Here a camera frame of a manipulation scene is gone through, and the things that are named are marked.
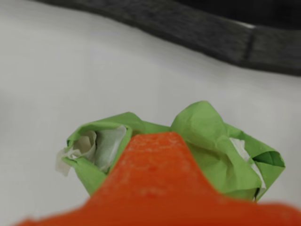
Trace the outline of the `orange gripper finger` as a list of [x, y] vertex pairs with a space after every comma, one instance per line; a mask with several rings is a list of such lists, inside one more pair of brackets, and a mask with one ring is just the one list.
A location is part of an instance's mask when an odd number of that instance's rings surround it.
[[24, 226], [298, 226], [299, 210], [217, 192], [176, 133], [137, 135], [80, 208]]

